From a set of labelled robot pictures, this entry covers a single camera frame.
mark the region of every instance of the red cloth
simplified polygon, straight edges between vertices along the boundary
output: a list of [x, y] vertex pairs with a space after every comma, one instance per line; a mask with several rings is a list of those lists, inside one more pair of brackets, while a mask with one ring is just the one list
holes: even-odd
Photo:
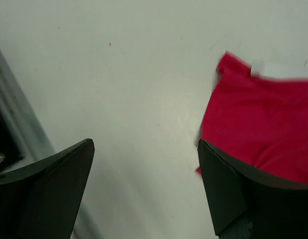
[[308, 80], [250, 76], [226, 53], [202, 123], [202, 139], [263, 171], [308, 183]]

